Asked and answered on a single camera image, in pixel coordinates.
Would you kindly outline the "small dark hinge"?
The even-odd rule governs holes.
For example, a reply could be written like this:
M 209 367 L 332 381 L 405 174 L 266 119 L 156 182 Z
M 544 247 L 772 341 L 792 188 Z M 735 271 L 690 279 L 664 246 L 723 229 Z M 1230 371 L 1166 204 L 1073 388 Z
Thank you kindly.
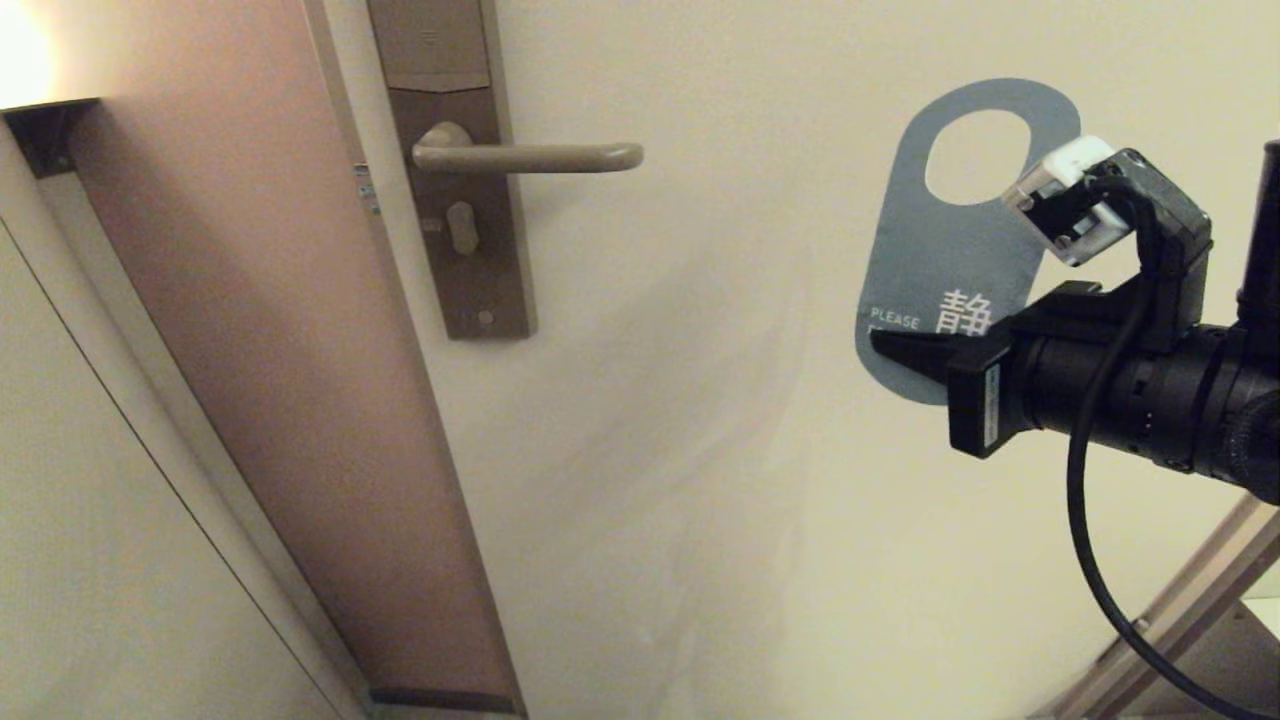
M 1147 618 L 1134 618 L 1130 621 L 1130 630 L 1133 635 L 1143 637 L 1149 629 L 1149 621 Z M 1125 639 L 1124 634 L 1116 635 L 1110 644 L 1098 655 L 1094 665 L 1101 666 L 1103 664 L 1114 662 L 1116 657 L 1129 652 L 1132 650 L 1130 643 Z

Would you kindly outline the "bronze door lock plate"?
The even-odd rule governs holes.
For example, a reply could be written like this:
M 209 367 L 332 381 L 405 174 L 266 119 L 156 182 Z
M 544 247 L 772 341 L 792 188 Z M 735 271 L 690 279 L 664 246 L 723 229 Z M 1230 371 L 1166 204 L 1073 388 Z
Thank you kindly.
M 401 158 L 452 340 L 516 341 L 535 334 L 538 314 L 518 184 L 498 174 L 433 174 L 410 158 L 417 140 L 449 120 L 475 143 L 511 140 L 495 0 L 367 0 Z M 470 202 L 480 246 L 451 247 L 447 208 Z

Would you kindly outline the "cream door panel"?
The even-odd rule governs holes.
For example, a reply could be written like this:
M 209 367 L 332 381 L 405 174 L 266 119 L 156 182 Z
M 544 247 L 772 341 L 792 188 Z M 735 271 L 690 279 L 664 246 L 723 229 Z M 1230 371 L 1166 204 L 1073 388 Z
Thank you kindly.
M 948 91 L 1065 94 L 1213 219 L 1229 323 L 1280 0 L 497 0 L 539 328 L 415 320 L 524 701 L 547 720 L 1010 720 L 1111 643 L 1065 441 L 952 451 L 858 360 L 895 150 Z

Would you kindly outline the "brown wooden frame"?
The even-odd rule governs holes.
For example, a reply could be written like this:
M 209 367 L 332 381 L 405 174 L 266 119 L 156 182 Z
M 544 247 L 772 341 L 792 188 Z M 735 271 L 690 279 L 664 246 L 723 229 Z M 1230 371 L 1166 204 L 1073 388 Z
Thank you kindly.
M 1224 639 L 1215 628 L 1243 610 L 1245 592 L 1280 561 L 1280 509 L 1256 498 L 1233 507 L 1204 543 L 1140 615 L 1149 621 L 1143 635 L 1171 662 L 1206 660 L 1196 646 Z M 1043 712 L 1052 720 L 1117 720 L 1125 712 L 1155 720 L 1204 714 L 1194 700 L 1161 678 L 1130 650 L 1101 666 L 1092 665 Z

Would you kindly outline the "blue and white door hanger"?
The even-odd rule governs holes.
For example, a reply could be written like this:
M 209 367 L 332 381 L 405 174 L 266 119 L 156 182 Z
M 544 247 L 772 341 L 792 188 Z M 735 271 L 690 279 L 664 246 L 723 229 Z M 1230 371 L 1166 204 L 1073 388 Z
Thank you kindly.
M 942 200 L 928 186 L 936 141 L 980 111 L 1021 120 L 1029 145 L 1020 169 L 1075 140 L 1082 118 L 1065 94 L 1033 79 L 983 79 L 952 90 L 910 119 L 891 167 L 856 306 L 855 348 L 870 377 L 915 404 L 945 402 L 945 386 L 873 350 L 874 331 L 978 334 L 1027 305 L 1044 250 L 998 192 L 977 202 Z

